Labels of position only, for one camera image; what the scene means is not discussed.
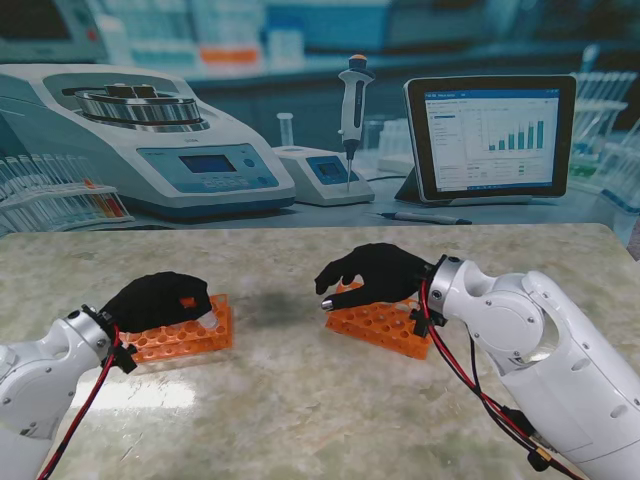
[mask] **black glove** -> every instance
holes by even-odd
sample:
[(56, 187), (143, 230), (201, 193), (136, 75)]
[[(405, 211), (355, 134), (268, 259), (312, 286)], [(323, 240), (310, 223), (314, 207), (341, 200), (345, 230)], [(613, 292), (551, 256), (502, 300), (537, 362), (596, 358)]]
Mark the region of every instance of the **black glove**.
[(357, 307), (375, 302), (399, 302), (418, 291), (433, 265), (388, 243), (370, 243), (346, 257), (331, 262), (316, 278), (316, 293), (322, 295), (342, 278), (343, 285), (356, 275), (364, 285), (344, 293), (329, 295), (333, 309)]
[[(180, 302), (180, 299), (190, 298), (195, 306), (185, 307)], [(207, 282), (175, 272), (161, 272), (134, 280), (101, 310), (114, 318), (121, 331), (129, 333), (196, 320), (210, 311)]]

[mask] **tablet screen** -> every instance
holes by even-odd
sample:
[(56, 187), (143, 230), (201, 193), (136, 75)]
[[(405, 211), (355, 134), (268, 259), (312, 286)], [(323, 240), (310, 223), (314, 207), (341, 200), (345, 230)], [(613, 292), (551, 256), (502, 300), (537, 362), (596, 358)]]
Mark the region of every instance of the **tablet screen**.
[(438, 192), (552, 185), (559, 89), (424, 96)]

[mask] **black cable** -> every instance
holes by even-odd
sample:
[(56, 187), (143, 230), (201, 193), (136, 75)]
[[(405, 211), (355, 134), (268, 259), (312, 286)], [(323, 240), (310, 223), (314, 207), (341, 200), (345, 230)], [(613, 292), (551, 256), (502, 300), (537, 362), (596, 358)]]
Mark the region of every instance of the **black cable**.
[[(418, 298), (420, 300), (420, 304), (423, 303), (422, 301), (422, 292), (418, 291)], [(464, 379), (464, 377), (460, 374), (460, 372), (458, 372), (458, 369), (451, 363), (451, 361), (449, 360), (448, 357), (454, 358), (453, 354), (451, 353), (451, 351), (449, 350), (449, 347), (447, 347), (447, 344), (444, 343), (444, 340), (442, 340), (442, 338), (440, 337), (440, 335), (438, 335), (438, 332), (436, 331), (435, 327), (433, 328), (433, 333), (432, 333), (433, 337), (437, 337), (438, 342), (433, 342), (434, 345), (436, 346), (436, 349), (438, 350), (438, 353), (440, 353), (440, 356), (442, 357), (442, 359), (445, 361), (445, 363), (447, 365), (449, 365), (449, 368), (453, 371), (453, 373), (456, 375), (456, 377), (458, 377), (458, 379), (464, 383), (467, 388), (469, 388), (469, 390), (471, 390), (478, 398), (480, 398), (480, 400), (484, 400), (482, 398), (482, 392), (480, 393), (476, 393), (476, 390), (474, 388), (471, 387), (471, 385), (469, 385), (467, 383), (467, 381)], [(440, 343), (444, 349), (444, 352), (442, 350), (440, 350), (440, 347), (438, 346), (438, 343)], [(503, 406), (495, 401), (493, 398), (491, 398), (489, 395), (485, 396), (489, 399), (489, 401), (491, 401), (493, 404), (495, 404), (498, 408), (502, 408)]]
[(480, 386), (480, 379), (478, 378), (478, 368), (477, 368), (477, 364), (476, 364), (476, 344), (473, 341), (473, 338), (471, 338), (471, 336), (469, 336), (469, 345), (470, 345), (470, 350), (471, 350), (471, 373), (473, 375), (473, 381), (476, 384), (476, 389), (477, 389), (477, 393), (476, 394), (478, 395), (478, 398), (480, 398), (480, 400), (482, 401), (482, 405), (484, 406), (485, 410), (487, 411), (489, 416), (492, 418), (492, 420), (507, 435), (509, 435), (509, 437), (511, 437), (511, 439), (516, 441), (518, 444), (520, 444), (521, 447), (523, 447), (527, 451), (529, 451), (529, 452), (535, 451), (536, 450), (535, 444), (531, 440), (529, 440), (528, 438), (523, 438), (521, 435), (513, 432), (509, 428), (509, 426), (505, 425), (504, 422), (500, 419), (500, 417), (487, 404), (487, 401), (484, 398), (482, 398), (482, 387)]

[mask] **orange test tube rack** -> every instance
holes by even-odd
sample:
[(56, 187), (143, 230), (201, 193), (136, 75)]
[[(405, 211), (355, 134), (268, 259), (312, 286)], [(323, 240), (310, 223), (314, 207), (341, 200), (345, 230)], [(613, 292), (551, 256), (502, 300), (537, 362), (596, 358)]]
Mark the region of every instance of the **orange test tube rack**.
[[(338, 285), (336, 293), (362, 286), (352, 283)], [(409, 318), (414, 300), (398, 303), (374, 303), (363, 307), (345, 308), (328, 312), (326, 327), (334, 332), (359, 338), (373, 345), (425, 360), (431, 345), (431, 336), (422, 338), (413, 334), (415, 320)]]
[(134, 361), (146, 363), (231, 348), (233, 319), (228, 297), (213, 295), (210, 299), (213, 313), (218, 318), (216, 328), (208, 329), (197, 321), (189, 321), (142, 333), (121, 334), (123, 342), (138, 349), (138, 353), (133, 355)]

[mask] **pen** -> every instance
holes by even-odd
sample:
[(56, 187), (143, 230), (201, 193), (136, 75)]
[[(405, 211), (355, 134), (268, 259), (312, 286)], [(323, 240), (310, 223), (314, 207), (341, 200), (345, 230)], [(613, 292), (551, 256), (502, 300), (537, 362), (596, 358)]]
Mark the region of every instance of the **pen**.
[(471, 225), (472, 223), (470, 220), (465, 220), (463, 218), (446, 217), (444, 215), (427, 215), (424, 213), (395, 212), (395, 213), (379, 213), (378, 215), (384, 218), (389, 218), (391, 220), (435, 223), (438, 225)]

